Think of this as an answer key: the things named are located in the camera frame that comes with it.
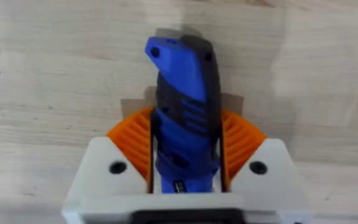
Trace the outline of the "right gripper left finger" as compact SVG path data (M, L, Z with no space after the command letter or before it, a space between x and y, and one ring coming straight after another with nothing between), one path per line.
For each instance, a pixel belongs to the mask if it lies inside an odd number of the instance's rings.
M93 138L70 187L69 197L146 194L153 186L150 112L144 108Z

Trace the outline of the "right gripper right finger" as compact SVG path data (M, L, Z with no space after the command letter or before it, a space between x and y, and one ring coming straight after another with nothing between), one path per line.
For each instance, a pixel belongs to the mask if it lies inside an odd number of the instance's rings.
M295 165L283 141L268 138L238 114L224 110L221 157L223 186L248 197L305 198Z

